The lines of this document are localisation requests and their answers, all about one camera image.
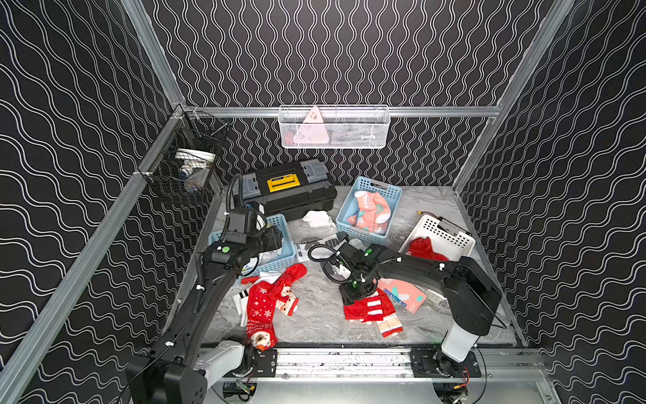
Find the red christmas sock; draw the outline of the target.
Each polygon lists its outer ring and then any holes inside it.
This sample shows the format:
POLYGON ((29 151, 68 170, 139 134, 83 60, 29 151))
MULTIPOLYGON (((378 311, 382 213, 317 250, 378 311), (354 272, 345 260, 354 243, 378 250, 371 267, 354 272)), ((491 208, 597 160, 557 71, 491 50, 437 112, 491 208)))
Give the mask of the red christmas sock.
POLYGON ((427 259, 432 261, 448 261, 448 258, 436 252, 432 245, 432 240, 429 237, 417 237, 410 242, 407 254, 420 259, 427 259))

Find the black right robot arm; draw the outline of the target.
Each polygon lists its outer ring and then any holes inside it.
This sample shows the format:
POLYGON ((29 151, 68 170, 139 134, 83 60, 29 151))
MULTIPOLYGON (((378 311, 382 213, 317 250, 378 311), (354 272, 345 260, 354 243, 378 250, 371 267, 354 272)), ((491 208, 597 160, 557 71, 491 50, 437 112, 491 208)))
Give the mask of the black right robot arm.
POLYGON ((350 270, 349 278, 340 286, 348 302, 368 297, 382 279, 401 280, 443 295, 453 322, 442 340, 441 352, 455 363, 464 362, 479 338, 491 331, 501 303, 501 291, 470 257, 437 261, 372 245, 367 251, 342 247, 336 259, 350 270))

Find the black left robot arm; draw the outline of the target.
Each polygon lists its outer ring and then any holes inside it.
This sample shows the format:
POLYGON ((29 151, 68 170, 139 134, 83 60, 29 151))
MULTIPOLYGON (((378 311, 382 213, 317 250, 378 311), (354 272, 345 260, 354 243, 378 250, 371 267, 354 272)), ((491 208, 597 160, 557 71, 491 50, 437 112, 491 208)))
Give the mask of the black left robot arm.
POLYGON ((200 254, 197 279, 159 341, 126 367, 132 403, 201 403, 205 370, 196 370, 200 346, 213 316, 243 267, 259 254, 282 247, 283 234, 264 213, 242 206, 229 210, 220 239, 200 254))

